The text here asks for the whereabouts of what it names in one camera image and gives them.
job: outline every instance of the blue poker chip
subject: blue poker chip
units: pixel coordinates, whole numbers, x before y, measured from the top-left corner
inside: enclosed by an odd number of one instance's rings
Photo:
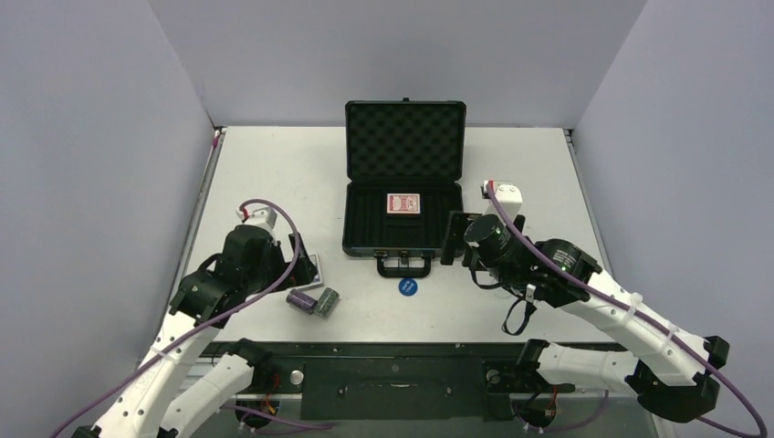
[[[404,278],[398,283],[398,290],[400,290],[401,294],[405,297],[410,297],[419,290],[419,287],[416,285],[416,280],[413,278]]]

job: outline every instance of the white table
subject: white table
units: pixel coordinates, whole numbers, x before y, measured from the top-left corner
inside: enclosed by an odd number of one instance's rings
[[[285,342],[609,342],[590,324],[539,306],[522,336],[500,331],[511,298],[484,291],[467,269],[440,266],[419,279],[413,297],[398,280],[380,277],[372,258],[352,259],[341,250],[346,172],[344,128],[229,127],[191,251],[188,272],[223,247],[238,225],[235,208],[247,198],[283,207],[296,222],[310,253],[320,256],[325,284],[341,294],[330,319],[307,316],[269,295],[231,317],[218,340],[250,338]],[[601,263],[589,212],[570,150],[560,129],[467,128],[463,200],[468,212],[483,212],[479,185],[485,179],[514,182],[524,196],[525,234],[533,240],[559,237]],[[289,259],[289,228],[277,220],[277,235]],[[522,316],[515,311],[511,327]]]

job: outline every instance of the poker chip case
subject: poker chip case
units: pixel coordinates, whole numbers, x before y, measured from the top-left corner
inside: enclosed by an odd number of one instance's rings
[[[375,257],[382,276],[427,276],[440,255],[449,212],[463,210],[457,181],[465,103],[351,101],[345,113],[350,183],[344,252]],[[385,266],[391,257],[398,267]],[[424,265],[409,267],[416,257]]]

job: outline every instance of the white backdrop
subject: white backdrop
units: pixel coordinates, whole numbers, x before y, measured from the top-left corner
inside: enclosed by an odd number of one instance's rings
[[[675,324],[728,340],[727,374],[769,427],[772,18],[771,2],[650,0],[573,135],[616,276]],[[719,401],[711,418],[755,431],[727,390]]]
[[[574,127],[644,0],[151,0],[216,124],[342,125],[351,99],[459,99]]]
[[[143,1],[3,2],[0,42],[0,435],[42,437],[150,344],[213,129]]]

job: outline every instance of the deck of cards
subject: deck of cards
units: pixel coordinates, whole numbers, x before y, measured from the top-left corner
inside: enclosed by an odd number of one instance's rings
[[[419,193],[389,193],[387,214],[419,214]]]

